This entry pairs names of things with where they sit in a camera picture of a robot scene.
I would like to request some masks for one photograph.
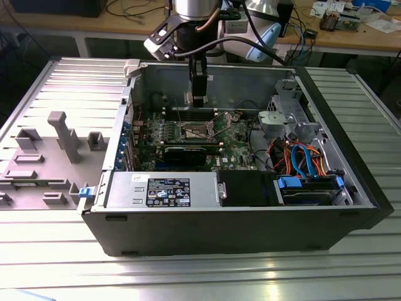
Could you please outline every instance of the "computer case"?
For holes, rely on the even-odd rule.
[[[17,13],[65,14],[97,18],[107,0],[10,0]]]

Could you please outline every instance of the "circuit board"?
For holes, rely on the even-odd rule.
[[[140,151],[139,171],[256,170],[247,143],[246,120],[224,112],[210,122],[165,120],[153,113],[144,121],[135,147]],[[170,165],[165,162],[171,149],[204,151],[203,164]]]

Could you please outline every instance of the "wire bundle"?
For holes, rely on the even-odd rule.
[[[274,143],[275,141],[271,143],[267,151],[269,155]],[[296,162],[297,154],[304,155],[299,164]],[[282,163],[285,163],[285,167],[279,171],[278,169]],[[305,178],[306,174],[302,171],[303,164],[306,164],[310,176],[327,176],[323,164],[323,155],[310,145],[293,141],[283,142],[283,158],[274,165],[273,170],[280,174]]]

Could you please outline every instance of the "blue latch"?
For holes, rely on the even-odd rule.
[[[301,179],[297,177],[281,177],[278,179],[278,187],[284,188],[301,188],[302,187],[302,182]]]
[[[81,188],[78,193],[80,198],[94,198],[96,196],[97,186]]]
[[[336,177],[336,181],[340,188],[344,188],[344,180],[341,177]]]

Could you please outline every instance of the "warning label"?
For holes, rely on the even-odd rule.
[[[189,179],[149,179],[148,207],[190,207]]]

